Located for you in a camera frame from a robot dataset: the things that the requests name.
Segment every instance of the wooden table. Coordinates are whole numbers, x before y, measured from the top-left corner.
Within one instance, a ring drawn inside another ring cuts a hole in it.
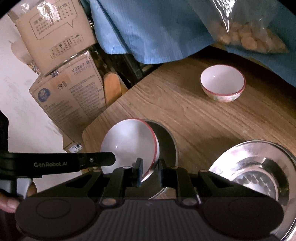
[[[214,64],[234,66],[246,77],[246,88],[234,102],[216,102],[202,91],[200,75]],[[179,166],[191,173],[208,169],[230,147],[251,139],[277,142],[296,154],[296,88],[213,47],[163,64],[120,97],[84,130],[87,151],[100,151],[108,130],[130,117],[168,127],[178,144]]]

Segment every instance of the blue round logo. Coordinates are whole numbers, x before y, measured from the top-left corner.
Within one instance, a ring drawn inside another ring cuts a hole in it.
[[[41,102],[47,101],[48,97],[50,97],[50,91],[49,91],[49,89],[43,88],[43,89],[41,89],[39,91],[39,93],[38,93],[38,99]]]

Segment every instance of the blue fabric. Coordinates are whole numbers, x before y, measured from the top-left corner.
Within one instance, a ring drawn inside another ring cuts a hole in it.
[[[214,43],[194,11],[197,0],[87,0],[96,37],[106,53],[131,53],[145,64],[186,58]],[[260,54],[243,48],[227,51],[252,57],[296,87],[296,16],[279,3],[270,29],[290,50],[287,54]]]

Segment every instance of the speech bubble print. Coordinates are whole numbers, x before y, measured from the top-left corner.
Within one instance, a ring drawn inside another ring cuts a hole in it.
[[[38,14],[30,19],[30,25],[38,40],[64,24],[73,27],[77,17],[76,9],[71,0],[60,0],[56,3],[43,1],[37,5]]]

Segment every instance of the white bowl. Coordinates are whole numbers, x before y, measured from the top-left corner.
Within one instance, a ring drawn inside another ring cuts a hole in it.
[[[102,167],[104,173],[112,173],[119,167],[131,167],[138,157],[143,159],[145,181],[152,173],[159,158],[159,143],[152,128],[143,120],[127,119],[114,125],[106,134],[101,152],[111,151],[116,161]]]
[[[243,74],[229,65],[213,65],[200,76],[200,84],[207,96],[220,102],[237,99],[246,86]]]

